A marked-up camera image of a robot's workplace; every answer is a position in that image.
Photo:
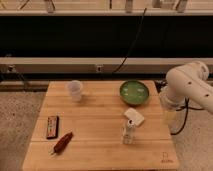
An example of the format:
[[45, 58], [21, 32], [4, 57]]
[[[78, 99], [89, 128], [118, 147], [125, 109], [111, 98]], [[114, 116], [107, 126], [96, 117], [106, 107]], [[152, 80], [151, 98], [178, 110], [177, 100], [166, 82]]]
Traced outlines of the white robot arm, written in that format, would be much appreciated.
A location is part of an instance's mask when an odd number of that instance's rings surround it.
[[209, 69], [202, 61], [193, 61], [170, 69], [166, 74], [167, 85], [159, 93], [160, 101], [167, 111], [182, 105], [189, 109], [189, 100], [213, 114], [213, 87], [206, 80]]

